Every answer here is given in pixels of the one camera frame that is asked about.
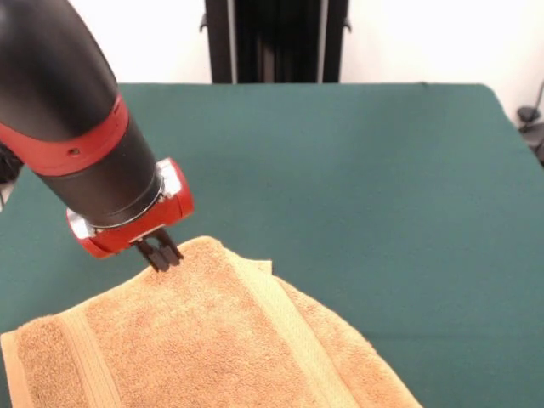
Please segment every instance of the green tablecloth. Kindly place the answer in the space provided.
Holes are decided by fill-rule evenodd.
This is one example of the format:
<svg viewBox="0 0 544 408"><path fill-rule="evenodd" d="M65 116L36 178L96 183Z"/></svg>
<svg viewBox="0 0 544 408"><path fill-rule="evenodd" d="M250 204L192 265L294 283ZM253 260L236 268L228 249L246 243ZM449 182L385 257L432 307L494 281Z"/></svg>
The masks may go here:
<svg viewBox="0 0 544 408"><path fill-rule="evenodd" d="M176 241L212 235L273 258L426 406L542 406L544 175L489 89L122 91L157 158L178 161L195 195ZM136 251L91 258L64 210L25 171L0 214L0 332L143 268Z"/></svg>

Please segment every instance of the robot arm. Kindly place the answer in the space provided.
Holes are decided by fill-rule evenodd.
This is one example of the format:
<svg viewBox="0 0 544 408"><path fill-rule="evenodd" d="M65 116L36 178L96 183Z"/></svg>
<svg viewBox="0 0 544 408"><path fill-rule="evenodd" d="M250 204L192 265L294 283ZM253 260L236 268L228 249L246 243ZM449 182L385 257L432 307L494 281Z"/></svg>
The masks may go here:
<svg viewBox="0 0 544 408"><path fill-rule="evenodd" d="M162 227L193 212L189 186L173 160L156 163L66 0L0 0L0 140L67 205L95 257L135 245L155 269L179 262Z"/></svg>

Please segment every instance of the white wall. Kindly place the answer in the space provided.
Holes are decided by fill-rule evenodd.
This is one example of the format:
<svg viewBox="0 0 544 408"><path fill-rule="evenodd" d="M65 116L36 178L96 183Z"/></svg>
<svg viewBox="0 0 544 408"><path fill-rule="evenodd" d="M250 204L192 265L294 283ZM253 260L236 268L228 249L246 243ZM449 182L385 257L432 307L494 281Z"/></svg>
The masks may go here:
<svg viewBox="0 0 544 408"><path fill-rule="evenodd" d="M543 0L351 0L342 82L482 82L507 115L544 80Z"/></svg>
<svg viewBox="0 0 544 408"><path fill-rule="evenodd" d="M204 0L69 0L120 82L210 82Z"/></svg>
<svg viewBox="0 0 544 408"><path fill-rule="evenodd" d="M203 0L71 0L122 82L210 82ZM482 82L512 119L544 79L544 0L350 0L342 82Z"/></svg>

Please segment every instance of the orange towel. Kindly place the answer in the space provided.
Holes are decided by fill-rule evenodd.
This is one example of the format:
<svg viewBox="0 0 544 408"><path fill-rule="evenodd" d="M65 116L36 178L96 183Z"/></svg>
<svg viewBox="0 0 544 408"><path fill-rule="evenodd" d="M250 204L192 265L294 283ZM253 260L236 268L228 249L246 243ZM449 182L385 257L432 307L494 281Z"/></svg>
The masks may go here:
<svg viewBox="0 0 544 408"><path fill-rule="evenodd" d="M213 238L0 337L14 408L420 406L339 316Z"/></svg>

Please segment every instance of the towel fold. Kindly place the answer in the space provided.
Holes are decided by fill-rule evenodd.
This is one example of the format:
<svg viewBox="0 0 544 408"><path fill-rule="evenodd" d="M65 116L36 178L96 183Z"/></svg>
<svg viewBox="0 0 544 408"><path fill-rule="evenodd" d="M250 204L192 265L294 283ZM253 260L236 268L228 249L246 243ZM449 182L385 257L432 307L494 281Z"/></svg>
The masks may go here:
<svg viewBox="0 0 544 408"><path fill-rule="evenodd" d="M14 408L414 407L348 323L210 237L0 337Z"/></svg>

